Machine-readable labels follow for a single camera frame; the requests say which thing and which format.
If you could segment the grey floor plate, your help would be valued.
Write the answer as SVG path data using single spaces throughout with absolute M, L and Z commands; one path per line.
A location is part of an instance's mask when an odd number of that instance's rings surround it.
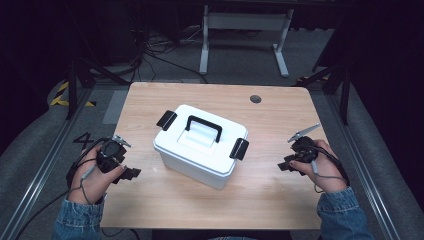
M 103 124 L 118 123 L 126 97 L 127 91 L 116 90 L 113 92 L 111 100 L 102 120 Z

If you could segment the person's right hand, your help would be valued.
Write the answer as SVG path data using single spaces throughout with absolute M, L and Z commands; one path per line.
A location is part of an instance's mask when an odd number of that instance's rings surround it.
M 318 188 L 318 192 L 334 193 L 347 188 L 341 173 L 325 154 L 319 153 L 315 164 L 317 172 L 314 172 L 310 163 L 296 160 L 289 163 L 292 168 L 305 173 Z

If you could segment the white metal stand frame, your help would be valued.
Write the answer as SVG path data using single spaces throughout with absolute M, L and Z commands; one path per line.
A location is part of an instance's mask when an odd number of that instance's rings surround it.
M 253 13 L 221 13 L 211 12 L 208 5 L 204 6 L 202 19 L 202 48 L 199 72 L 206 74 L 209 59 L 209 31 L 218 30 L 255 30 L 279 31 L 280 39 L 272 45 L 272 50 L 283 78 L 289 77 L 289 71 L 283 56 L 283 46 L 293 18 L 293 9 L 285 14 L 253 14 Z

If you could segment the yellow black floor tape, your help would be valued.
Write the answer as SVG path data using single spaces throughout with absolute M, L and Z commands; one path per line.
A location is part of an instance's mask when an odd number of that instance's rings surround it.
M 65 80 L 60 87 L 58 88 L 55 96 L 53 97 L 53 100 L 50 103 L 50 106 L 54 105 L 60 105 L 60 106 L 69 106 L 68 100 L 63 100 L 62 96 L 64 95 L 65 90 L 69 87 L 69 83 L 67 80 Z M 96 101 L 87 101 L 85 104 L 86 107 L 95 107 L 97 106 Z

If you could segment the white storage box black handle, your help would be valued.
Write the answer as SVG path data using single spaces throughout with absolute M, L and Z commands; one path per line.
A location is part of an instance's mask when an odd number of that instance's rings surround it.
M 225 187 L 249 146 L 245 126 L 185 104 L 156 125 L 153 146 L 163 164 L 216 189 Z

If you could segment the person's left hand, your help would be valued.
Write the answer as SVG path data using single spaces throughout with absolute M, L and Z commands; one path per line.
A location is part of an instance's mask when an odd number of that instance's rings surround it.
M 126 165 L 118 165 L 110 172 L 103 173 L 96 165 L 97 152 L 101 146 L 97 145 L 90 151 L 84 151 L 84 158 L 80 163 L 67 199 L 70 202 L 93 205 L 103 197 L 111 183 L 120 177 L 127 169 Z

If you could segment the aluminium floor rail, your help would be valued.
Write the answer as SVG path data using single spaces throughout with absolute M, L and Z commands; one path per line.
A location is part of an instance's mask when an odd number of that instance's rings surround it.
M 89 100 L 91 93 L 91 89 L 84 89 L 80 96 L 76 98 L 77 103 L 75 104 L 75 111 L 73 115 L 69 120 L 65 120 L 59 128 L 50 149 L 43 158 L 34 178 L 29 183 L 25 194 L 6 225 L 3 233 L 0 235 L 0 240 L 15 240 L 17 238 L 18 232 L 23 228 L 24 221 L 29 216 L 31 209 L 33 208 L 58 159 L 66 137 L 69 135 L 69 132 L 82 111 L 82 108 Z
M 332 115 L 336 118 L 339 130 L 342 133 L 344 140 L 347 142 L 347 146 L 353 158 L 353 165 L 355 166 L 356 174 L 386 240 L 400 240 L 398 231 L 387 211 L 381 194 L 366 167 L 365 161 L 354 141 L 352 133 L 339 115 L 339 108 L 336 99 L 332 95 L 326 95 L 325 98 L 329 108 L 331 109 Z

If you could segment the black tripod stand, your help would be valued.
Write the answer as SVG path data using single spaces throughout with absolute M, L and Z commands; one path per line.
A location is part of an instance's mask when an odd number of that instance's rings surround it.
M 78 57 L 74 58 L 68 69 L 68 114 L 66 119 L 70 120 L 78 109 L 78 95 L 77 95 L 77 82 L 80 82 L 83 88 L 93 88 L 96 84 L 93 73 L 91 70 L 94 69 L 99 74 L 103 75 L 107 79 L 112 80 L 118 85 L 129 86 L 130 82 L 122 79 L 115 73 L 107 70 L 103 66 L 94 63 L 88 59 Z
M 313 82 L 327 77 L 322 91 L 327 95 L 334 95 L 337 89 L 341 89 L 339 115 L 344 125 L 348 124 L 347 111 L 350 93 L 350 69 L 347 65 L 335 65 L 327 67 L 312 76 L 301 77 L 294 84 L 295 87 L 306 87 Z

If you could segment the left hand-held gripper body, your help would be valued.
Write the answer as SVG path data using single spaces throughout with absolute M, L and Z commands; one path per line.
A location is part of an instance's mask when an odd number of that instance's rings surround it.
M 110 172 L 120 165 L 127 152 L 126 147 L 130 144 L 121 136 L 114 135 L 111 138 L 101 138 L 101 148 L 97 153 L 97 166 L 103 173 Z

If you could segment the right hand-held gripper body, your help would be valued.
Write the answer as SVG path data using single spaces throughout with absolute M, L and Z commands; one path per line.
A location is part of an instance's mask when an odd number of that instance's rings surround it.
M 287 140 L 288 143 L 292 143 L 291 149 L 294 151 L 294 154 L 291 155 L 291 158 L 293 160 L 310 163 L 317 158 L 318 150 L 316 149 L 314 141 L 308 137 L 307 134 L 320 126 L 320 123 L 316 123 L 311 127 L 296 132 Z

